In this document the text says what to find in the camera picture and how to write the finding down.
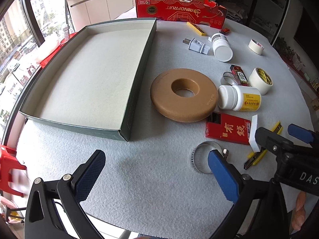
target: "yellow box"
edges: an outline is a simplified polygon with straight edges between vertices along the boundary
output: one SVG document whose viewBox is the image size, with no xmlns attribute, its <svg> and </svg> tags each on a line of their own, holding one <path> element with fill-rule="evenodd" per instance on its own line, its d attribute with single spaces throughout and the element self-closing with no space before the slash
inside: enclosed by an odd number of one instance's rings
<svg viewBox="0 0 319 239">
<path fill-rule="evenodd" d="M 197 25 L 195 25 L 194 23 L 187 22 L 187 25 L 188 25 L 189 27 L 191 27 L 194 31 L 196 31 L 198 35 L 200 35 L 200 36 L 207 36 L 206 33 L 205 33 L 200 27 L 198 27 Z"/>
</svg>

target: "masking tape roll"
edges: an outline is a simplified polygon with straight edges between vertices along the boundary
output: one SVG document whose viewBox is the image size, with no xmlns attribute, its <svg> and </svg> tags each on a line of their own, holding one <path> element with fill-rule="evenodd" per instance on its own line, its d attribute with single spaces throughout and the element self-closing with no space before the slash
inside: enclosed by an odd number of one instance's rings
<svg viewBox="0 0 319 239">
<path fill-rule="evenodd" d="M 253 39 L 250 40 L 248 47 L 258 55 L 261 55 L 264 50 L 264 47 L 259 42 L 254 41 Z"/>
<path fill-rule="evenodd" d="M 255 87 L 260 91 L 261 95 L 265 95 L 273 85 L 270 76 L 261 68 L 255 68 L 248 81 L 251 87 Z"/>
<path fill-rule="evenodd" d="M 208 166 L 208 154 L 210 151 L 217 149 L 219 153 L 223 153 L 221 146 L 214 141 L 205 141 L 200 143 L 193 151 L 190 158 L 193 168 L 204 174 L 212 174 Z"/>
</svg>

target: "yellow utility knife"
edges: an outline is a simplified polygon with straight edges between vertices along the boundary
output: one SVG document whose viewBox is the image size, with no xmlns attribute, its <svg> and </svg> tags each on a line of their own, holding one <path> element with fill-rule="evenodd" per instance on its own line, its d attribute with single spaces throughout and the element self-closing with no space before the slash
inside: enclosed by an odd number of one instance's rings
<svg viewBox="0 0 319 239">
<path fill-rule="evenodd" d="M 271 131 L 276 133 L 276 134 L 280 134 L 282 129 L 283 129 L 283 126 L 280 124 L 280 121 L 278 121 L 273 126 Z M 244 163 L 244 169 L 247 170 L 250 166 L 258 164 L 258 162 L 260 161 L 260 159 L 262 159 L 264 157 L 266 152 L 267 152 L 267 149 L 265 149 L 263 147 L 260 149 L 260 152 L 256 152 L 256 153 L 251 152 L 247 156 L 248 160 Z"/>
</svg>

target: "red plastic stool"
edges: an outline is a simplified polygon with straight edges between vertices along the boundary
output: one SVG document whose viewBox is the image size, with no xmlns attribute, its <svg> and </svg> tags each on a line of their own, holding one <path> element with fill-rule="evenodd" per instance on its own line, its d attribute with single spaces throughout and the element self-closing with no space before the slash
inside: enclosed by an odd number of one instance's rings
<svg viewBox="0 0 319 239">
<path fill-rule="evenodd" d="M 15 156 L 17 151 L 3 145 L 0 146 L 0 190 L 23 197 L 23 193 L 9 187 L 8 182 L 12 182 L 12 176 L 9 171 L 10 169 L 26 170 L 27 167 L 20 164 L 18 160 L 10 154 Z"/>
</svg>

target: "blue gripper pad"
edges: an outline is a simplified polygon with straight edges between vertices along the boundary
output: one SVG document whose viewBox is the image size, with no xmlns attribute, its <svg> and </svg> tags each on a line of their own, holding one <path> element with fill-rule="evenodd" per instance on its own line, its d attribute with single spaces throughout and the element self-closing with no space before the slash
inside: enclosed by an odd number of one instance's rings
<svg viewBox="0 0 319 239">
<path fill-rule="evenodd" d="M 290 124 L 288 126 L 288 134 L 295 138 L 298 138 L 301 141 L 304 141 L 307 144 L 314 141 L 314 137 L 309 130 L 299 127 L 295 124 Z"/>
<path fill-rule="evenodd" d="M 100 151 L 79 178 L 75 186 L 75 200 L 78 203 L 87 199 L 87 196 L 90 194 L 91 189 L 104 168 L 105 160 L 104 152 Z"/>
<path fill-rule="evenodd" d="M 208 154 L 208 166 L 212 170 L 218 185 L 221 187 L 227 200 L 234 204 L 239 198 L 239 186 L 226 165 L 228 163 L 217 150 Z"/>
</svg>

